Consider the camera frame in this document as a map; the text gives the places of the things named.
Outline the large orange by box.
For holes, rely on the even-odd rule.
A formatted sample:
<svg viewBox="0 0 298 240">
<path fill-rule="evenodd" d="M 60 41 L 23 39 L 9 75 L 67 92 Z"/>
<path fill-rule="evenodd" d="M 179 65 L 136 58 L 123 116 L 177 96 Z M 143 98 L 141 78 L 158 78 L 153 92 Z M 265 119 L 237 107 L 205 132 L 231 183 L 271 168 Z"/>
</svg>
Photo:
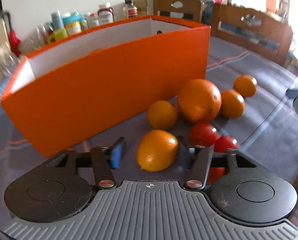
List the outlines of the large orange by box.
<svg viewBox="0 0 298 240">
<path fill-rule="evenodd" d="M 221 104 L 219 89 L 206 79 L 188 81 L 177 96 L 178 110 L 191 123 L 211 122 L 218 115 Z"/>
</svg>

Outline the large orange front left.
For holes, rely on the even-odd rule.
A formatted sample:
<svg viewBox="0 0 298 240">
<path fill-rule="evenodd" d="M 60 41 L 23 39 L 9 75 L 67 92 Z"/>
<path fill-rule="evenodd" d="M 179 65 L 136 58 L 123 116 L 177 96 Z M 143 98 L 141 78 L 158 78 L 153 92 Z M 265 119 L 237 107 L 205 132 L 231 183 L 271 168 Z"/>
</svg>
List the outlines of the large orange front left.
<svg viewBox="0 0 298 240">
<path fill-rule="evenodd" d="M 91 52 L 91 54 L 94 54 L 94 53 L 100 53 L 101 51 L 104 51 L 105 49 L 96 49 L 96 50 L 93 50 Z"/>
</svg>

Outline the small tangerine front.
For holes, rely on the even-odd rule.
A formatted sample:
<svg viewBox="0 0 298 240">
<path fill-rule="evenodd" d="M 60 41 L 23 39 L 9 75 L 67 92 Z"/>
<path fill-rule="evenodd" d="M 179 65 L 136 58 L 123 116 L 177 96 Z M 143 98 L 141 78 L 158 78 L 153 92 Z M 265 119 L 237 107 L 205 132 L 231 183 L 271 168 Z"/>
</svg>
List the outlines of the small tangerine front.
<svg viewBox="0 0 298 240">
<path fill-rule="evenodd" d="M 178 146 L 178 140 L 173 134 L 161 129 L 152 130 L 138 145 L 137 164 L 148 172 L 165 170 L 175 161 Z"/>
</svg>

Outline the red tomato back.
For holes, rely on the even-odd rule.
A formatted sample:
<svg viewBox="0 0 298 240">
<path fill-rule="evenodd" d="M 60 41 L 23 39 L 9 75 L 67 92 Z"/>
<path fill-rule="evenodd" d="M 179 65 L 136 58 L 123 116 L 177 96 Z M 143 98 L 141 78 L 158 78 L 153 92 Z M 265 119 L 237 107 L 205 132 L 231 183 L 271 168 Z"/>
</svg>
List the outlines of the red tomato back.
<svg viewBox="0 0 298 240">
<path fill-rule="evenodd" d="M 227 174 L 225 167 L 210 167 L 208 175 L 208 185 L 212 185 L 216 180 L 222 178 Z"/>
</svg>

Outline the red tomato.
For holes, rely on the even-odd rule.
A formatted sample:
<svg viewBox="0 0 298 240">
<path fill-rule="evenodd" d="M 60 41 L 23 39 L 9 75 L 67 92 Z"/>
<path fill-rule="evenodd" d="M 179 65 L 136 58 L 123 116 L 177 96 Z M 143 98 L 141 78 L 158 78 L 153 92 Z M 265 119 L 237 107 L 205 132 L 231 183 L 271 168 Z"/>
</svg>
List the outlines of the red tomato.
<svg viewBox="0 0 298 240">
<path fill-rule="evenodd" d="M 231 136 L 221 136 L 214 144 L 214 151 L 217 153 L 226 153 L 227 149 L 238 150 L 238 142 L 234 137 Z"/>
<path fill-rule="evenodd" d="M 225 167 L 210 167 L 208 175 L 208 185 L 212 185 L 216 180 L 222 178 L 227 174 Z"/>
<path fill-rule="evenodd" d="M 189 132 L 191 144 L 210 147 L 219 138 L 217 129 L 207 122 L 198 122 L 194 124 Z"/>
</svg>

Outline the white jar yellow lid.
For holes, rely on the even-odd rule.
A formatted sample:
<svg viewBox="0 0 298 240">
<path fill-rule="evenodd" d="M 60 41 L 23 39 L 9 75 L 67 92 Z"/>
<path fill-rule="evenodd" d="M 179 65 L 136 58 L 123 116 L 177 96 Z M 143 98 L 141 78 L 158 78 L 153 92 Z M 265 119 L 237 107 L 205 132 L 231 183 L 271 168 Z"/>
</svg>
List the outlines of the white jar yellow lid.
<svg viewBox="0 0 298 240">
<path fill-rule="evenodd" d="M 79 34 L 82 32 L 82 28 L 80 26 L 79 21 L 74 21 L 74 22 L 70 22 L 70 23 L 66 24 L 65 29 L 66 29 L 68 36 L 72 36 L 72 35 Z"/>
</svg>

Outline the small tangerine far right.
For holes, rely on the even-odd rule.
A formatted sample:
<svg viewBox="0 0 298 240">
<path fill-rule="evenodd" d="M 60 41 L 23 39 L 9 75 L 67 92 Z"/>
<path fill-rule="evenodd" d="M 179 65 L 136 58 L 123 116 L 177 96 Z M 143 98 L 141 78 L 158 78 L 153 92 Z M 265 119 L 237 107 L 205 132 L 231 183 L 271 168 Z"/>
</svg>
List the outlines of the small tangerine far right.
<svg viewBox="0 0 298 240">
<path fill-rule="evenodd" d="M 257 80 L 250 75 L 241 75 L 234 81 L 234 90 L 244 98 L 252 97 L 257 91 Z"/>
</svg>

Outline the red folded umbrella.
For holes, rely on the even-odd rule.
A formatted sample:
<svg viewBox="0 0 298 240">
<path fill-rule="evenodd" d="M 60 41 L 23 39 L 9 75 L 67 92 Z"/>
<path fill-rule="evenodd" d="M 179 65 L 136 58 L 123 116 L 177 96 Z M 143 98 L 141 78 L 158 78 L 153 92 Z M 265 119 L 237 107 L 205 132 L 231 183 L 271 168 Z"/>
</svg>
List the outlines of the red folded umbrella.
<svg viewBox="0 0 298 240">
<path fill-rule="evenodd" d="M 21 54 L 19 50 L 21 41 L 18 39 L 15 33 L 15 30 L 13 29 L 10 13 L 8 11 L 4 11 L 3 18 L 7 20 L 7 23 L 8 23 L 7 30 L 8 30 L 8 37 L 9 37 L 9 44 L 10 44 L 11 51 L 14 53 L 16 57 L 19 57 Z"/>
</svg>

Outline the wooden chair right far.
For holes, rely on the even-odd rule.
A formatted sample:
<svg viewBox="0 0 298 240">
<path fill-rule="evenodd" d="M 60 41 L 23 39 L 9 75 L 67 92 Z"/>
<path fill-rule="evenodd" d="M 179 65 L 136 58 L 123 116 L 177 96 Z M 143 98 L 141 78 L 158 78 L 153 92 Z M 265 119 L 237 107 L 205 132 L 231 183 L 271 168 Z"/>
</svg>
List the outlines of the wooden chair right far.
<svg viewBox="0 0 298 240">
<path fill-rule="evenodd" d="M 159 16 L 162 12 L 191 15 L 194 22 L 201 23 L 203 3 L 199 0 L 154 0 L 153 12 Z"/>
</svg>

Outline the small tangerine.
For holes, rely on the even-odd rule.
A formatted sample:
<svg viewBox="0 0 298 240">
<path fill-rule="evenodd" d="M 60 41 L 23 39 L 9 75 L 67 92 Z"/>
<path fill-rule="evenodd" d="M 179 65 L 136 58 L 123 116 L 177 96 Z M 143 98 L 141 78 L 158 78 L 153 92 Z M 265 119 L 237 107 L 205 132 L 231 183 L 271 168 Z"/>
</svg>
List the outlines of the small tangerine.
<svg viewBox="0 0 298 240">
<path fill-rule="evenodd" d="M 257 91 L 257 80 L 250 75 L 241 75 L 234 81 L 234 90 L 244 98 L 252 97 Z"/>
<path fill-rule="evenodd" d="M 178 110 L 168 101 L 156 101 L 147 110 L 147 121 L 153 129 L 168 130 L 178 118 Z"/>
<path fill-rule="evenodd" d="M 235 119 L 243 115 L 245 110 L 244 98 L 235 90 L 221 92 L 222 104 L 220 113 L 226 118 Z"/>
<path fill-rule="evenodd" d="M 161 129 L 152 130 L 138 145 L 137 164 L 148 172 L 165 170 L 175 161 L 178 146 L 178 140 L 173 134 Z"/>
</svg>

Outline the orange cardboard box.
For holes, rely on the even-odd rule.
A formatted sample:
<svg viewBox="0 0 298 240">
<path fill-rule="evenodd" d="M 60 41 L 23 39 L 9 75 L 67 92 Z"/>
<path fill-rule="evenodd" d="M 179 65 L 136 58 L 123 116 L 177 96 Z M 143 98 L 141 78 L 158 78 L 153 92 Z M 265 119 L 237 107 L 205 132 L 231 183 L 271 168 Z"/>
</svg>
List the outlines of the orange cardboard box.
<svg viewBox="0 0 298 240">
<path fill-rule="evenodd" d="M 1 106 L 34 148 L 50 157 L 204 78 L 210 31 L 155 15 L 86 30 L 22 59 Z M 96 49 L 105 50 L 91 54 Z"/>
</svg>

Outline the clear drinking glass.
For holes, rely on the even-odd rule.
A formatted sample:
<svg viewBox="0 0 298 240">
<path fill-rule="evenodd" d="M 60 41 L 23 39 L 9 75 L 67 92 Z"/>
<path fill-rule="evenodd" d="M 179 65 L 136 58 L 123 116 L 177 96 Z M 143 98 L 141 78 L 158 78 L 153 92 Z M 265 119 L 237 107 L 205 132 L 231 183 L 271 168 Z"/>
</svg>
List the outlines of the clear drinking glass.
<svg viewBox="0 0 298 240">
<path fill-rule="evenodd" d="M 13 52 L 4 51 L 0 58 L 3 74 L 10 77 L 19 64 L 19 58 Z"/>
</svg>

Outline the cardboard box on table end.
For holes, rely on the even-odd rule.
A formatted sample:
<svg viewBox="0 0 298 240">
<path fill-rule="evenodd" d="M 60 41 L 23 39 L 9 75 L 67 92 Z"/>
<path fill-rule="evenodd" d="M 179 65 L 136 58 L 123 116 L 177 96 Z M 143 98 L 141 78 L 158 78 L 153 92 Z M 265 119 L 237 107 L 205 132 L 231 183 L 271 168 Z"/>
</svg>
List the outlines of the cardboard box on table end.
<svg viewBox="0 0 298 240">
<path fill-rule="evenodd" d="M 148 15 L 147 0 L 133 0 L 133 4 L 137 7 L 137 13 L 139 16 Z"/>
</svg>

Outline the teal plastic container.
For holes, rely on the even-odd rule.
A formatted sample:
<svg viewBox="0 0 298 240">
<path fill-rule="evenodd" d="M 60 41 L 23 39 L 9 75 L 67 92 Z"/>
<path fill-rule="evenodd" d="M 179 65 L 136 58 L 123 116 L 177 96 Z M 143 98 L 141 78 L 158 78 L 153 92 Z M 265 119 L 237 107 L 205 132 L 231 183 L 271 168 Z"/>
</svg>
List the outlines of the teal plastic container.
<svg viewBox="0 0 298 240">
<path fill-rule="evenodd" d="M 80 14 L 79 12 L 72 12 L 69 14 L 69 16 L 63 16 L 62 20 L 63 20 L 63 25 L 67 25 L 73 22 L 80 22 L 82 20 L 84 20 L 85 17 Z"/>
</svg>

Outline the small tangerine at box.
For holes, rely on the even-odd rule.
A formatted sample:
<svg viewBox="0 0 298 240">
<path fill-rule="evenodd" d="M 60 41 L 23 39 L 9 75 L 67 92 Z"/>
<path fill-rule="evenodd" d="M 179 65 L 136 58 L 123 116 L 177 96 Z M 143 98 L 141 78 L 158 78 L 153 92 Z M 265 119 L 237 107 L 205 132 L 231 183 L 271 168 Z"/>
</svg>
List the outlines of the small tangerine at box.
<svg viewBox="0 0 298 240">
<path fill-rule="evenodd" d="M 168 130 L 178 118 L 178 110 L 168 101 L 156 101 L 147 110 L 147 121 L 153 129 Z"/>
</svg>

